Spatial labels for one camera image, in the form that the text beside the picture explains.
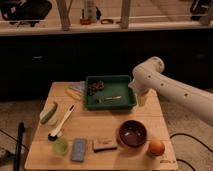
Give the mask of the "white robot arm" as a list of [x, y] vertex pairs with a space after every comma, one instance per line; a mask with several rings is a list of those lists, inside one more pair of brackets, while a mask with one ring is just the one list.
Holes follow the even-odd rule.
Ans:
[[153, 56], [134, 67], [133, 80], [129, 87], [137, 95], [145, 94], [150, 88], [167, 99], [182, 105], [206, 124], [213, 126], [213, 93], [192, 87], [162, 74], [163, 60]]

